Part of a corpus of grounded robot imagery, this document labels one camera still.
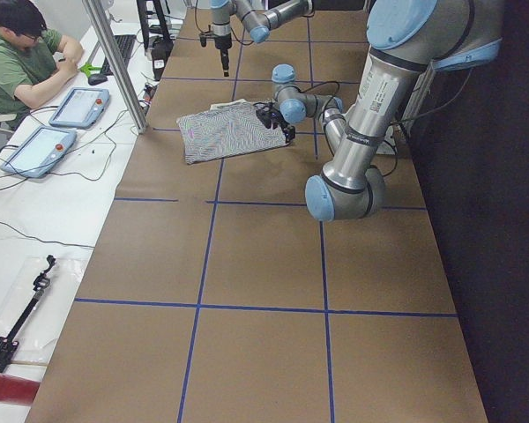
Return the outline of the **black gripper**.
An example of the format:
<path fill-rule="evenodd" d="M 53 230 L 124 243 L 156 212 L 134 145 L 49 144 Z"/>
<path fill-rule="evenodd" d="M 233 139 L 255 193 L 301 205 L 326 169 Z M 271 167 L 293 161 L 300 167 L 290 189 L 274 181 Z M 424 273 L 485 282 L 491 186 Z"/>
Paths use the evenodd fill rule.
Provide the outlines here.
<path fill-rule="evenodd" d="M 285 142 L 291 143 L 295 138 L 295 127 L 287 125 L 282 114 L 275 107 L 266 106 L 257 108 L 257 119 L 269 130 L 281 128 L 285 136 Z"/>
<path fill-rule="evenodd" d="M 220 51 L 220 62 L 223 76 L 229 77 L 229 54 L 228 51 L 232 48 L 231 33 L 217 34 L 214 33 L 215 47 Z"/>

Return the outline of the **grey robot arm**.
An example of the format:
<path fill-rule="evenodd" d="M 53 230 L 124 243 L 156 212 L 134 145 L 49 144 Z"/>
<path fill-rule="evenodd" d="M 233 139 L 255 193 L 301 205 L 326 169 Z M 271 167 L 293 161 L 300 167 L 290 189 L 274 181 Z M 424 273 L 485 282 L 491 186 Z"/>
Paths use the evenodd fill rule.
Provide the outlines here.
<path fill-rule="evenodd" d="M 221 68 L 226 78 L 229 76 L 229 50 L 233 46 L 232 17 L 239 20 L 253 43 L 262 43 L 269 38 L 273 30 L 300 17 L 311 18 L 317 10 L 368 10 L 370 1 L 328 1 L 326 6 L 322 6 L 321 1 L 273 1 L 272 7 L 266 3 L 267 7 L 258 10 L 251 1 L 210 2 L 212 23 L 207 31 L 200 30 L 200 44 L 205 47 L 207 40 L 214 40 L 215 48 L 220 52 Z"/>
<path fill-rule="evenodd" d="M 361 219 L 384 201 L 384 178 L 372 165 L 391 119 L 418 77 L 493 61 L 501 44 L 503 1 L 377 1 L 367 20 L 369 55 L 356 102 L 346 113 L 328 97 L 298 90 L 294 68 L 272 71 L 274 101 L 291 124 L 316 118 L 333 158 L 305 186 L 319 221 Z"/>

